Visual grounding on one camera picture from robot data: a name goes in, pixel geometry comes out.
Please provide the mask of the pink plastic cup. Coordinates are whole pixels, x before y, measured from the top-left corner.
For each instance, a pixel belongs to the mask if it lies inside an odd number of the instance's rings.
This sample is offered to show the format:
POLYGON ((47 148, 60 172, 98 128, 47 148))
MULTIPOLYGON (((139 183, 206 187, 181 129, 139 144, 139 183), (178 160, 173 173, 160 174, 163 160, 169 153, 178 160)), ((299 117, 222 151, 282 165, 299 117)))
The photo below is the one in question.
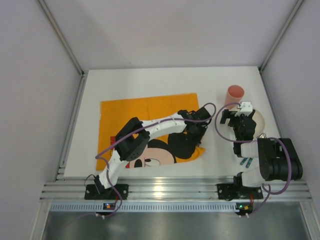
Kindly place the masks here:
POLYGON ((239 103, 244 95, 245 90, 241 86, 231 85, 227 89, 224 104, 239 103))

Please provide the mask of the orange Mickey Mouse placemat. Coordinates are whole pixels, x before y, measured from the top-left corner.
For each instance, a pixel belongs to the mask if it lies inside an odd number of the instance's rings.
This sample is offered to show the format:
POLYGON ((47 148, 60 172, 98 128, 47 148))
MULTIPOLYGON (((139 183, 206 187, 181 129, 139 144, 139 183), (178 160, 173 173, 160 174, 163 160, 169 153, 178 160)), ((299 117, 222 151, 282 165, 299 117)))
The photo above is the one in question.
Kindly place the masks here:
MULTIPOLYGON (((98 152, 116 142, 116 135, 134 117, 141 121, 167 118, 180 110, 199 109, 196 93, 119 99, 100 103, 98 152)), ((173 133, 150 140, 142 155, 126 168, 159 167, 187 163, 201 157, 205 149, 186 139, 186 133, 173 133)))

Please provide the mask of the cream round plate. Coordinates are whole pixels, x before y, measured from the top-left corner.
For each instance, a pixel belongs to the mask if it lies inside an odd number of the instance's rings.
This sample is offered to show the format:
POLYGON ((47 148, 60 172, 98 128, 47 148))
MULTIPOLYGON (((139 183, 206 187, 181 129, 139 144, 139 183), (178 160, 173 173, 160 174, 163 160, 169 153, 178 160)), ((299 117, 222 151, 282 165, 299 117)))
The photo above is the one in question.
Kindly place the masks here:
POLYGON ((253 134, 253 137, 256 138, 265 130, 265 119, 257 109, 255 110, 253 119, 256 122, 256 127, 255 127, 255 132, 253 134))

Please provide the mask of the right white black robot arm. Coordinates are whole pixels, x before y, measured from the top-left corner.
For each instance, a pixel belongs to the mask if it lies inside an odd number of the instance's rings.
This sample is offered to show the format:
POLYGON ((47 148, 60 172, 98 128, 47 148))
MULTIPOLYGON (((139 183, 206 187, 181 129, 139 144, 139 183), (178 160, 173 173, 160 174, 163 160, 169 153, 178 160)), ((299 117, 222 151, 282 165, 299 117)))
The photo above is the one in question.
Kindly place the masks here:
POLYGON ((285 182, 300 180, 303 166, 290 138, 254 138, 257 123, 253 117, 256 111, 241 113, 224 109, 220 123, 233 129, 235 140, 233 153, 239 158, 258 160, 258 166, 237 174, 244 187, 254 188, 265 182, 280 180, 285 182))

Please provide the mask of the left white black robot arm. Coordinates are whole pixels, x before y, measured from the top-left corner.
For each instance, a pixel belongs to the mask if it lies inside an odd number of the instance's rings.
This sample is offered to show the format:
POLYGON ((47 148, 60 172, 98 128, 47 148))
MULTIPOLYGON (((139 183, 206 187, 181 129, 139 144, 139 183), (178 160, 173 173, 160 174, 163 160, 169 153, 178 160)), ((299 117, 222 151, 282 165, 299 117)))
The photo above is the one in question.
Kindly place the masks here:
POLYGON ((180 110, 154 120, 131 118, 115 141, 95 157, 105 161, 104 170, 94 178, 99 195, 110 195, 126 167, 144 168, 194 160, 203 154, 200 147, 213 115, 205 107, 180 110))

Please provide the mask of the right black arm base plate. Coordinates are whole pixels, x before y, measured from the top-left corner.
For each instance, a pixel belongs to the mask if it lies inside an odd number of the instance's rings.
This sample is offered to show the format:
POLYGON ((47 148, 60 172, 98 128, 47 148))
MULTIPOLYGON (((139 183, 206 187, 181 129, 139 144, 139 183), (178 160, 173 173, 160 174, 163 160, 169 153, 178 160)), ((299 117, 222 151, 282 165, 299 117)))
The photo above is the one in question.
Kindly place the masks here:
POLYGON ((216 186, 219 200, 250 200, 251 197, 254 200, 261 200, 264 198, 260 187, 244 187, 234 183, 219 183, 216 186))

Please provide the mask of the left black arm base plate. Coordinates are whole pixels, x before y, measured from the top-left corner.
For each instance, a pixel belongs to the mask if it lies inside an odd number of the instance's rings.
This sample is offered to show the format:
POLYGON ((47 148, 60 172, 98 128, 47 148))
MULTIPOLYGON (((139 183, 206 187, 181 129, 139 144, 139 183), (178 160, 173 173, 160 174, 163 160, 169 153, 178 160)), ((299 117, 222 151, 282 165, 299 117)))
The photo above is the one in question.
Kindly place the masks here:
MULTIPOLYGON (((118 191, 123 200, 128 198, 129 185, 128 184, 117 184, 115 189, 118 191)), ((116 191, 110 187, 108 189, 101 188, 97 189, 95 184, 88 184, 85 188, 84 194, 85 200, 120 200, 120 197, 116 191)))

